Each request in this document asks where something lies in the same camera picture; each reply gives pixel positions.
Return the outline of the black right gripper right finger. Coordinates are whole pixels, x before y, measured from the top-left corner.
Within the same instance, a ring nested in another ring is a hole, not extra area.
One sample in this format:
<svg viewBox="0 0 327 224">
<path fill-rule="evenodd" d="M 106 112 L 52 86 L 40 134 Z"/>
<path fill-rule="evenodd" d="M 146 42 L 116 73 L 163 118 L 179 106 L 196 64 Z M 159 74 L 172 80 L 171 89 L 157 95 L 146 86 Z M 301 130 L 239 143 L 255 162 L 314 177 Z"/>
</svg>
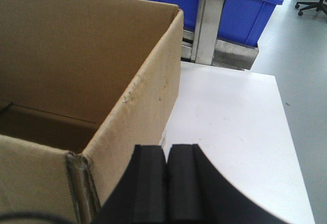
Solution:
<svg viewBox="0 0 327 224">
<path fill-rule="evenodd" d="M 265 211 L 234 187 L 197 145 L 176 144 L 168 158 L 171 223 L 265 223 Z"/>
</svg>

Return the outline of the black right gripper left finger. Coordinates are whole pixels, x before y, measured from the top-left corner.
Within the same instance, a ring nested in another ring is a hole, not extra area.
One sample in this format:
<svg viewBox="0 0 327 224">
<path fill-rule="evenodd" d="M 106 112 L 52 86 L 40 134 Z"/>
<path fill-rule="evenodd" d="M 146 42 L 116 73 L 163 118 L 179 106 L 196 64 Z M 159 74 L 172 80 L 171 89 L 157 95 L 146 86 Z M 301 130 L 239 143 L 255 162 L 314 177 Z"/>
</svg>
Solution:
<svg viewBox="0 0 327 224">
<path fill-rule="evenodd" d="M 166 223 L 166 159 L 157 145 L 136 145 L 93 223 Z"/>
</svg>

